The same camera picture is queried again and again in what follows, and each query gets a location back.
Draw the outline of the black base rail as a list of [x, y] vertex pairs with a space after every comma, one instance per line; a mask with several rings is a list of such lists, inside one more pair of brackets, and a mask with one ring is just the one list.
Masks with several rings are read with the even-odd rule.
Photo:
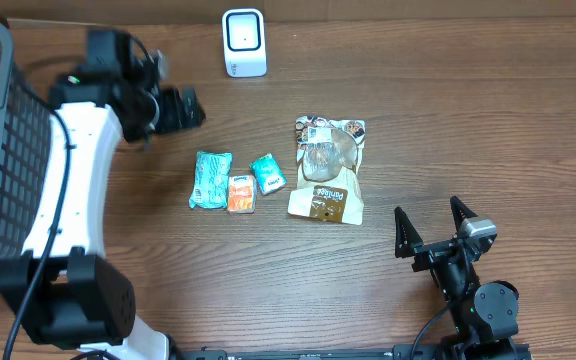
[[391, 349], [353, 349], [353, 350], [313, 350], [279, 352], [240, 352], [227, 353], [224, 350], [198, 351], [175, 350], [171, 359], [176, 360], [440, 360], [440, 359], [519, 359], [530, 360], [532, 354], [527, 345], [519, 345], [516, 350], [508, 346], [493, 345], [489, 352], [472, 350], [471, 355], [449, 355], [438, 345], [419, 345], [411, 356], [411, 345], [395, 345]]

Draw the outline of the long teal wipes pack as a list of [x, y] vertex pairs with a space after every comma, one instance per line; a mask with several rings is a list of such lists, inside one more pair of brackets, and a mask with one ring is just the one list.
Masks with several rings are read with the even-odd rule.
[[189, 206], [220, 209], [227, 206], [231, 153], [198, 151]]

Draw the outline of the brown white snack bag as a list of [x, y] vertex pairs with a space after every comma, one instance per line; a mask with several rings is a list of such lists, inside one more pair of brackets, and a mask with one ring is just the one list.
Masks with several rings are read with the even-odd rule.
[[288, 213], [360, 225], [364, 202], [358, 172], [365, 147], [363, 120], [301, 116], [295, 121], [297, 185]]

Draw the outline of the orange tissue pack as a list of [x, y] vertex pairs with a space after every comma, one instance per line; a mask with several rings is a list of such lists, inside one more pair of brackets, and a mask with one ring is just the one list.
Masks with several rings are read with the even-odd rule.
[[255, 210], [257, 185], [253, 175], [231, 176], [228, 182], [229, 213], [253, 213]]

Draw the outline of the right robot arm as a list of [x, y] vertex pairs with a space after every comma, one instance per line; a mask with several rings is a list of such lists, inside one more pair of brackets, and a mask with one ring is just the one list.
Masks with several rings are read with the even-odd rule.
[[[482, 284], [474, 263], [488, 252], [497, 227], [469, 209], [458, 197], [450, 198], [456, 232], [449, 240], [426, 244], [400, 207], [394, 209], [395, 256], [413, 259], [415, 272], [428, 270], [446, 305], [419, 331], [408, 350], [396, 348], [396, 359], [522, 360], [532, 354], [517, 344], [518, 290], [507, 281]], [[456, 333], [427, 348], [421, 341], [443, 315], [450, 314]]]

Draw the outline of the white barcode scanner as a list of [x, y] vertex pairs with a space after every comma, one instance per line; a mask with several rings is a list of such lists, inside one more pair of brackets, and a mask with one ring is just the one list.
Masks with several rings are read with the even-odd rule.
[[263, 14], [256, 8], [236, 8], [222, 16], [224, 61], [232, 78], [262, 77], [267, 73]]

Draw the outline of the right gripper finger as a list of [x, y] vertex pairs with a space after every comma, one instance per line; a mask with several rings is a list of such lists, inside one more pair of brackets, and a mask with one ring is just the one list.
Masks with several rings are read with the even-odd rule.
[[450, 206], [456, 232], [472, 233], [473, 220], [477, 219], [478, 215], [468, 208], [457, 196], [450, 198]]
[[412, 257], [415, 249], [423, 245], [423, 240], [401, 207], [394, 209], [396, 241], [395, 256], [397, 258]]

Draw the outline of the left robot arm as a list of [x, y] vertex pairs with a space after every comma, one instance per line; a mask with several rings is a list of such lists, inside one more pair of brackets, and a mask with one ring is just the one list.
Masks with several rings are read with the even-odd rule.
[[132, 283], [106, 258], [103, 211], [121, 141], [197, 128], [191, 88], [161, 88], [163, 56], [118, 29], [87, 34], [87, 54], [58, 76], [42, 106], [51, 147], [42, 193], [18, 256], [0, 261], [13, 333], [78, 359], [178, 359], [174, 340], [136, 313]]

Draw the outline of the teal tissue pack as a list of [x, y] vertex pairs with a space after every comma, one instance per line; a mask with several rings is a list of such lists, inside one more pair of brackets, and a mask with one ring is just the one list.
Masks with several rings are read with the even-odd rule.
[[250, 170], [256, 178], [263, 195], [274, 193], [287, 184], [279, 164], [271, 153], [267, 153], [253, 161], [250, 164]]

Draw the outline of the grey plastic mesh basket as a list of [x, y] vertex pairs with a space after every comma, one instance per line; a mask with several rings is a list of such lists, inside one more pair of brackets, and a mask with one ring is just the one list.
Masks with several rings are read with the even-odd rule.
[[0, 24], [0, 259], [22, 252], [51, 148], [50, 113], [28, 95], [13, 55], [12, 38]]

